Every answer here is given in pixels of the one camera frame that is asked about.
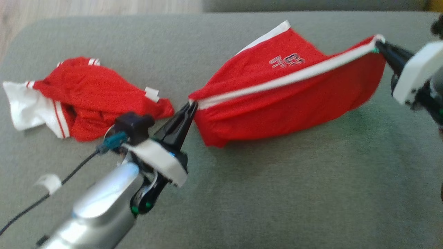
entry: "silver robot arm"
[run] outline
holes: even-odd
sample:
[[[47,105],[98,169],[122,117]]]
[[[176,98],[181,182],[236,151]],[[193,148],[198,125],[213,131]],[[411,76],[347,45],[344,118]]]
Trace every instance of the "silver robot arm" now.
[[[41,249],[112,249],[135,223],[130,202],[144,177],[133,162],[121,164],[92,186]]]
[[[150,211],[167,183],[181,187],[187,179],[187,156],[181,146],[197,110],[187,104],[149,138],[149,116],[127,113],[116,120],[111,133],[125,132],[129,141],[117,150],[126,157],[73,206],[72,215],[39,249],[113,249]]]

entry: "gray couch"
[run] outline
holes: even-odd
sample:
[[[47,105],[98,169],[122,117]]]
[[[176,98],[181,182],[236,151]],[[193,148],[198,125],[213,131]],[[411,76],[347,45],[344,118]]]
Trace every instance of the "gray couch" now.
[[[0,82],[43,78],[61,60],[90,56],[140,88],[159,89],[178,108],[223,63],[282,21],[331,54],[375,33],[415,51],[432,39],[429,27],[437,18],[429,12],[279,12],[45,20],[12,41]],[[374,96],[357,110],[287,136],[208,148],[193,125],[183,146],[188,181],[180,189],[167,186],[118,248],[443,248],[443,143],[427,113],[411,113],[391,98],[391,75],[386,69]],[[100,141],[60,140],[46,127],[18,132],[3,91],[0,96],[3,225],[46,193],[33,187],[40,175],[66,177]],[[120,159],[92,159],[0,237],[0,248],[31,248]]]
[[[427,0],[203,0],[206,12],[423,10]]]

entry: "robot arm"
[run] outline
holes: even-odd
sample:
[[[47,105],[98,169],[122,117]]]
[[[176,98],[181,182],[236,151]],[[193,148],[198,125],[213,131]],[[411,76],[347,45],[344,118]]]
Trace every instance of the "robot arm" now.
[[[434,121],[443,127],[443,42],[432,42],[416,54],[388,42],[376,47],[394,71],[391,93],[401,105],[412,111],[425,108]]]
[[[40,249],[115,248],[168,183],[180,187],[186,181],[187,156],[180,149],[196,110],[196,102],[186,104],[153,139],[148,134],[152,117],[119,117],[110,133],[129,137],[113,150],[125,155],[123,163],[74,204],[71,217],[39,241]]]

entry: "white tag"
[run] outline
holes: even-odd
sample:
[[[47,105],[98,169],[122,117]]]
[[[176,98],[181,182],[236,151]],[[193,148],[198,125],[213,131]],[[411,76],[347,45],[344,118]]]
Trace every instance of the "white tag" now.
[[[62,181],[55,174],[42,175],[35,185],[42,185],[49,191],[49,195],[52,195],[62,186]]]
[[[159,101],[159,91],[150,87],[146,87],[144,89],[144,91],[146,92],[145,97],[149,98],[150,100],[154,101],[155,103],[157,103]]]

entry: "white piping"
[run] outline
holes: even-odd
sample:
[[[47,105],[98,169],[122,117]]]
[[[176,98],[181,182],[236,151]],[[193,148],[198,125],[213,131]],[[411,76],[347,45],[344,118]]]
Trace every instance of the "white piping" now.
[[[57,108],[57,105],[55,104],[54,100],[49,99],[49,98],[48,98],[48,100],[49,100],[50,106],[51,106],[51,109],[50,109],[51,115],[47,116],[48,120],[46,121],[46,125],[49,127],[49,129],[51,129],[52,132],[55,133],[55,135],[58,138],[61,138],[61,139],[66,138],[66,137],[63,137],[62,128],[60,127],[60,124],[58,123],[58,120],[57,120],[57,113],[55,111],[55,109]]]
[[[232,91],[229,93],[224,93],[220,95],[216,95],[213,97],[209,97],[206,99],[202,99],[198,101],[198,109],[206,109],[212,107],[214,105],[220,104],[225,101],[232,100],[237,97],[242,97],[245,95],[263,92],[266,90],[271,90],[274,88],[287,86],[292,83],[296,83],[311,77],[315,77],[317,75],[323,74],[330,70],[336,69],[340,66],[343,66],[353,60],[356,60],[370,52],[372,52],[375,48],[375,42],[381,40],[384,42],[385,38],[382,35],[375,35],[372,41],[366,45],[350,50],[344,54],[335,56],[323,62],[320,62],[316,65],[310,66],[308,68],[304,68],[300,71],[296,71],[294,73],[288,74],[286,76],[262,83],[260,85],[251,86],[248,88],[243,88],[240,90]]]
[[[27,87],[33,89],[34,84],[35,84],[35,81],[30,81],[29,84],[27,85]]]
[[[260,44],[264,41],[267,41],[269,39],[271,39],[274,36],[277,36],[285,31],[287,31],[289,28],[291,27],[291,25],[289,24],[289,22],[286,20],[282,23],[280,23],[279,26],[273,28],[271,31],[269,31],[268,33],[260,36],[259,38],[257,38],[257,40],[251,42],[249,45],[245,46],[242,50],[240,50],[240,52],[238,52],[237,54],[241,53],[242,51],[251,48],[257,44]]]
[[[58,120],[60,120],[60,125],[63,129],[63,134],[65,134],[65,138],[70,137],[68,123],[66,122],[60,101],[55,101],[55,108],[57,109]]]

